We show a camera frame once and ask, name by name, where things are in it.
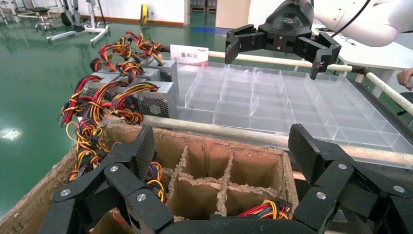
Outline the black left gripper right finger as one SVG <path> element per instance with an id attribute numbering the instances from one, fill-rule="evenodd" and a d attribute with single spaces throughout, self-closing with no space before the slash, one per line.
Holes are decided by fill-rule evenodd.
<path id="1" fill-rule="evenodd" d="M 315 139 L 293 124 L 288 149 L 310 185 L 293 219 L 314 234 L 324 233 L 339 209 L 374 224 L 375 234 L 413 231 L 413 192 L 402 183 L 366 168 L 339 145 Z"/>

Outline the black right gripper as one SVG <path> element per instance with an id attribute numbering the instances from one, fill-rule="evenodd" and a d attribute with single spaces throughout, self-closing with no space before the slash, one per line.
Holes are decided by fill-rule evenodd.
<path id="1" fill-rule="evenodd" d="M 312 63 L 310 79 L 327 71 L 334 64 L 341 50 L 326 32 L 311 38 L 314 9 L 309 0 L 285 0 L 265 20 L 254 28 L 248 24 L 226 33 L 225 63 L 231 64 L 241 52 L 265 49 L 285 53 L 295 53 Z"/>

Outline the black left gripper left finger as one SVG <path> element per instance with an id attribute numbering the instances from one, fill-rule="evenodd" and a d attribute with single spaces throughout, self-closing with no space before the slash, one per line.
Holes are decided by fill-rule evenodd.
<path id="1" fill-rule="evenodd" d="M 161 233 L 174 218 L 144 182 L 153 156 L 153 129 L 145 125 L 135 140 L 116 145 L 96 169 L 54 193 L 39 232 L 85 234 L 119 208 L 134 233 Z"/>

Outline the bystander bare hand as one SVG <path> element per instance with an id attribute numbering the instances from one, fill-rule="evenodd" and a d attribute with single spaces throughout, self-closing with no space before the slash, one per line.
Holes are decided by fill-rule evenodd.
<path id="1" fill-rule="evenodd" d="M 397 82 L 401 86 L 404 86 L 409 91 L 412 90 L 413 87 L 413 68 L 405 69 L 396 75 Z"/>

